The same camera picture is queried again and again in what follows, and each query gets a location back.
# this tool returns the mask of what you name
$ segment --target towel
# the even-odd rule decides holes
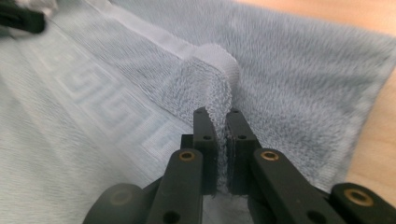
[[[204,223],[249,223],[224,188],[229,109],[329,190],[396,61],[392,37],[230,1],[58,7],[43,35],[0,37],[0,223],[79,223],[106,188],[145,187],[201,106],[220,145]]]

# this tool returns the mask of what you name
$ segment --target light blue towel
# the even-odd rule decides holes
[[[0,223],[79,223],[105,188],[145,187],[200,106],[221,144],[220,190],[231,106],[329,189],[396,62],[394,38],[229,1],[59,9],[43,35],[0,37]],[[247,222],[244,198],[205,198],[204,223]]]

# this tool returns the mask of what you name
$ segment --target table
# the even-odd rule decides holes
[[[239,1],[396,36],[395,0]],[[396,69],[363,127],[346,181],[369,188],[396,206]]]

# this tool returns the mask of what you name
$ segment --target light wood tabletop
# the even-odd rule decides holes
[[[396,0],[239,1],[396,37]],[[363,127],[346,181],[371,189],[396,206],[396,70]]]

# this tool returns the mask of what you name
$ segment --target gray towel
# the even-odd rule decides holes
[[[391,37],[229,1],[59,9],[45,34],[0,39],[0,204],[12,204],[0,223],[79,223],[106,187],[146,186],[200,106],[217,129],[222,191],[231,106],[328,190],[396,61]],[[247,222],[244,198],[205,198],[204,223]]]

